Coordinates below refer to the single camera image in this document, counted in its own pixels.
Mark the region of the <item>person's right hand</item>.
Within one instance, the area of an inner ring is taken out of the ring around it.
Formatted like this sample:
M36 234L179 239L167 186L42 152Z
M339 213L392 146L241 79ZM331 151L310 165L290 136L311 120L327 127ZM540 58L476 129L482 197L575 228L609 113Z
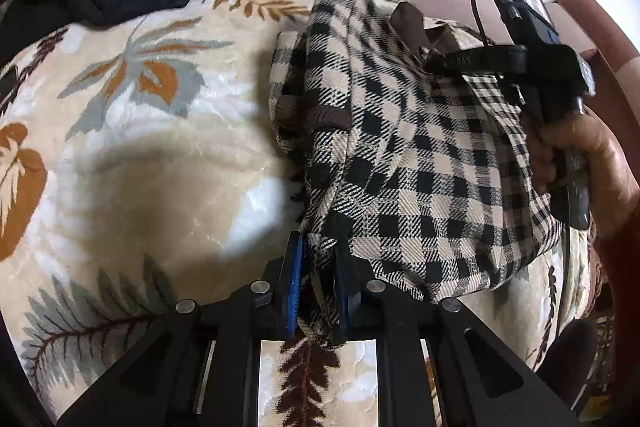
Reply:
M588 161L591 214L598 232L603 237L617 232L638 206L639 183L610 128L590 109L547 126L524 113L522 124L536 192L547 193L559 178L554 152L579 150Z

